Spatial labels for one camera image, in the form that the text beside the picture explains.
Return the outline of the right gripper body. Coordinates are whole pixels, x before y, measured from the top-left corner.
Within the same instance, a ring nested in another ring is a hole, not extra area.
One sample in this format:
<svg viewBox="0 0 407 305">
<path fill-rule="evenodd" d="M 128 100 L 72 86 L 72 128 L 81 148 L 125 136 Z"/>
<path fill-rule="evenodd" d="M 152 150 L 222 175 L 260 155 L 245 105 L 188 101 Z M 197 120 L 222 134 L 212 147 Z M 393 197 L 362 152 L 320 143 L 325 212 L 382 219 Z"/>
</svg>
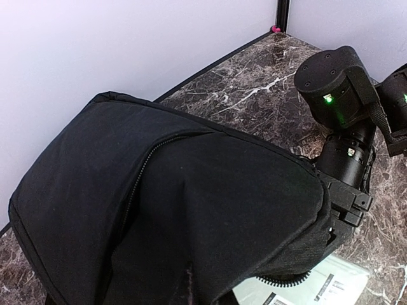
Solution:
<svg viewBox="0 0 407 305">
<path fill-rule="evenodd" d="M 324 183 L 328 187 L 331 203 L 331 237 L 327 247 L 339 248 L 361 225 L 373 198 L 336 179 L 326 179 Z"/>
</svg>

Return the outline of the grey notebook with barcodes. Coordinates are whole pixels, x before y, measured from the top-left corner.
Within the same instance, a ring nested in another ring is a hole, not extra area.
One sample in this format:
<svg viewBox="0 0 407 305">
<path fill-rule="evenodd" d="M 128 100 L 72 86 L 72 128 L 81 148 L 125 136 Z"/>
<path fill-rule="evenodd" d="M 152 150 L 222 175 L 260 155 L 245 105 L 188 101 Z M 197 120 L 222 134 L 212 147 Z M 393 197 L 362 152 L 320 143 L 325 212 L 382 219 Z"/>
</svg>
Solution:
<svg viewBox="0 0 407 305">
<path fill-rule="evenodd" d="M 233 293 L 239 304 L 355 304 L 370 273 L 357 264 L 331 254 L 294 286 L 249 278 Z"/>
</svg>

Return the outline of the black student backpack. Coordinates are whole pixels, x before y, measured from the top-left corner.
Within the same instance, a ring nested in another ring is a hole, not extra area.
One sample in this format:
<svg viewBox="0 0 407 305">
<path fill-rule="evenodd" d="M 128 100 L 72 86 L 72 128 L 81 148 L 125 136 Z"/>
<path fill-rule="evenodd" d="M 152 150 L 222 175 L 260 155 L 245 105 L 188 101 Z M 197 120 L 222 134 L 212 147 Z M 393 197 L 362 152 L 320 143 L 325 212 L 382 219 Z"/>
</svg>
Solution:
<svg viewBox="0 0 407 305">
<path fill-rule="evenodd" d="M 312 269 L 331 227 L 310 163 L 111 91 L 41 153 L 9 216 L 57 304 L 221 304 L 246 278 Z"/>
</svg>

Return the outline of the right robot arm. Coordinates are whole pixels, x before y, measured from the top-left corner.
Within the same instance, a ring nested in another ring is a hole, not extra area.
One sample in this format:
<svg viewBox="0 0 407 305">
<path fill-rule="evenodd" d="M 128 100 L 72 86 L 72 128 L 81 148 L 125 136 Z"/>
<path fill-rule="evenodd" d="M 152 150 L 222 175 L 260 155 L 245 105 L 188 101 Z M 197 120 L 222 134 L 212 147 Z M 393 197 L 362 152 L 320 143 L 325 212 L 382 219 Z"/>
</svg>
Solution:
<svg viewBox="0 0 407 305">
<path fill-rule="evenodd" d="M 406 154 L 406 66 L 377 85 L 350 46 L 320 51 L 294 76 L 312 117 L 331 130 L 312 163 L 329 189 L 333 223 L 328 250 L 334 251 L 370 209 L 373 142 L 380 130 L 389 156 Z"/>
</svg>

